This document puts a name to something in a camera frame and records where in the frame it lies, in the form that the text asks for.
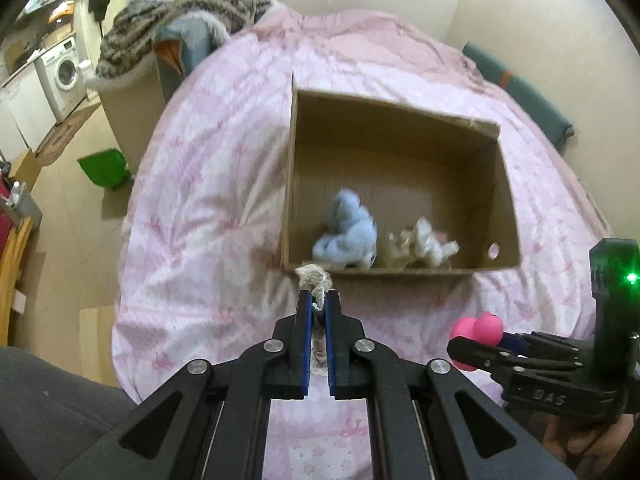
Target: green dustpan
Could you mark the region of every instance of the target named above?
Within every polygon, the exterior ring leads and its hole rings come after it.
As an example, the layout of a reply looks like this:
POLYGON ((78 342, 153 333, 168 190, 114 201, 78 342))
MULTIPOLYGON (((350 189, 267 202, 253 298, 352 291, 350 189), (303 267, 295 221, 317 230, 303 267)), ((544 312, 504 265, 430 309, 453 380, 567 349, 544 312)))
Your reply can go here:
POLYGON ((131 177, 124 155, 114 148, 79 158, 78 163, 96 186, 118 187, 131 177))

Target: person's leg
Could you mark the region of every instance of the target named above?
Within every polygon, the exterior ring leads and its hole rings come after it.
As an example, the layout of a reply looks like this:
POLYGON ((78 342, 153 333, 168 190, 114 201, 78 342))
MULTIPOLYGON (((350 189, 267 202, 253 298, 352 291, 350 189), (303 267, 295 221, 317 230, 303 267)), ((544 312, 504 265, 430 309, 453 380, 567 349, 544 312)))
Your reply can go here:
POLYGON ((0 348, 0 469, 14 468, 2 477, 55 478, 135 407, 123 390, 0 348))

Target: striped fur throw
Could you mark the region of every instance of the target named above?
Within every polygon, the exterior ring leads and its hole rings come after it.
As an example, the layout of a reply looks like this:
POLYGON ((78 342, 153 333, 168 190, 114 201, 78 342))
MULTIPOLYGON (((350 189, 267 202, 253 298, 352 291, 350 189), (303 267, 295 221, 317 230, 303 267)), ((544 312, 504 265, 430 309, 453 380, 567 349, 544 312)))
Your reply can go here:
POLYGON ((128 86, 154 65, 152 40, 158 29, 185 14, 197 15, 209 28, 217 48, 229 35, 252 25, 270 0, 129 0, 102 38, 92 88, 128 86))

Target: floor mat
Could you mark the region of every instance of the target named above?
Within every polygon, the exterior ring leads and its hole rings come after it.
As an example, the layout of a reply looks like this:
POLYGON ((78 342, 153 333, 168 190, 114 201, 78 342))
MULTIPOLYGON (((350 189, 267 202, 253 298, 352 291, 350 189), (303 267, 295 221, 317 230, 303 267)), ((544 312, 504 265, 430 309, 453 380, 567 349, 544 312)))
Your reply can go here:
POLYGON ((85 107, 80 105, 62 124, 57 124, 51 129, 36 152, 36 158, 41 167, 49 166, 58 160, 74 135, 99 107, 100 103, 85 107))

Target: pink blanket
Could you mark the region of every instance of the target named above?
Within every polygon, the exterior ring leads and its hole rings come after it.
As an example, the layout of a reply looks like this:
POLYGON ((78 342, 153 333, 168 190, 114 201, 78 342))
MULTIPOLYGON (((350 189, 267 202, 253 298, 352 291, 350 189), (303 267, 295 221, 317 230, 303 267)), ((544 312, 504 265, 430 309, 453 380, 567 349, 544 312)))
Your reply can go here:
MULTIPOLYGON (((393 16, 300 16, 283 7, 205 60, 169 102, 125 223, 113 331, 120 383, 145 399, 196 357, 236 358, 294 311, 278 268, 291 74, 303 88, 352 92, 500 123, 522 267, 456 282, 335 280, 344 311, 403 358, 446 357, 461 316, 506 330, 584 336, 593 327, 588 251, 607 234, 540 129, 459 51, 393 16)), ((494 399, 485 372, 468 376, 494 399)), ((271 410, 265 479, 370 478, 364 402, 310 397, 271 410)))

